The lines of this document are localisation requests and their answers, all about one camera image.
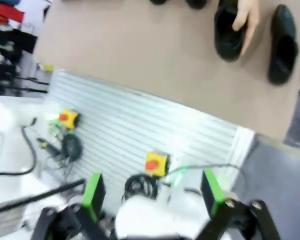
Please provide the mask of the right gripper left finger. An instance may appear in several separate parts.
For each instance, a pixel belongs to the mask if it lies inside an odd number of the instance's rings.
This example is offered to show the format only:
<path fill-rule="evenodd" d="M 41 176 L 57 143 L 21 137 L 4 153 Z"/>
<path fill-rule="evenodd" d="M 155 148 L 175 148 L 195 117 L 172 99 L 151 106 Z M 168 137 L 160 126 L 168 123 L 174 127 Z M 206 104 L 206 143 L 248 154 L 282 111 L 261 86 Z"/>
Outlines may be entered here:
<path fill-rule="evenodd" d="M 63 192 L 81 183 L 85 184 L 81 202 L 73 203 L 61 211 L 53 207 L 42 209 L 32 240 L 70 240 L 78 234 L 83 234 L 87 240 L 108 239 L 98 224 L 106 195 L 102 174 L 94 173 L 88 181 L 81 179 L 54 191 Z"/>

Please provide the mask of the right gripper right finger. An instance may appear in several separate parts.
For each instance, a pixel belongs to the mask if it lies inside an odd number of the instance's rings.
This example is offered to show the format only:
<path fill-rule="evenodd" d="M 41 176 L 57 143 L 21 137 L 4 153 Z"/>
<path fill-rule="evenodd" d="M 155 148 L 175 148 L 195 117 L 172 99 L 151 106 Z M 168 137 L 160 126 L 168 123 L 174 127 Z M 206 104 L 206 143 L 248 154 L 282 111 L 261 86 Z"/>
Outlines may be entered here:
<path fill-rule="evenodd" d="M 202 198 L 210 220 L 197 240 L 220 240 L 229 229 L 236 229 L 245 240 L 279 240 L 281 237 L 263 200 L 249 204 L 227 197 L 211 169 L 203 171 Z"/>

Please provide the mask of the person's left hand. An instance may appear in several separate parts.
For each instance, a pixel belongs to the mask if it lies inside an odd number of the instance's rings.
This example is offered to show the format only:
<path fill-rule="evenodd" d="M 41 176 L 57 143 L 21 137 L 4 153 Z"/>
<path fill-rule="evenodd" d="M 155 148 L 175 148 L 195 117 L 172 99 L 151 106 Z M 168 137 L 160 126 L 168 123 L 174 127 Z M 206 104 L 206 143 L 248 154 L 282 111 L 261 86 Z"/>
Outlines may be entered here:
<path fill-rule="evenodd" d="M 260 8 L 258 0 L 238 0 L 237 14 L 232 24 L 234 31 L 239 31 L 246 24 L 246 33 L 240 55 L 243 56 L 250 45 L 256 27 L 260 20 Z"/>

